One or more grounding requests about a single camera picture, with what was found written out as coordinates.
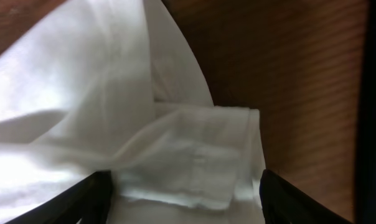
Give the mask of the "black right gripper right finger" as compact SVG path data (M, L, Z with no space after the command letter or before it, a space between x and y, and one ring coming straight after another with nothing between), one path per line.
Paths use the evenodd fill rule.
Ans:
M260 180L260 199L266 224L351 224L268 169Z

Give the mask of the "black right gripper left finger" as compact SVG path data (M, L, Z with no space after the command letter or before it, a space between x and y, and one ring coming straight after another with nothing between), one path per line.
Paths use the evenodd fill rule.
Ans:
M111 172L98 171L7 224L105 224L112 196Z

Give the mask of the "white t-shirt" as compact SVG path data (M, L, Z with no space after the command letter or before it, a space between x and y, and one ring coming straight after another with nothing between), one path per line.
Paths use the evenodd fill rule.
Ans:
M98 170L109 223L263 223L259 122L161 1L67 1L0 56L0 223Z

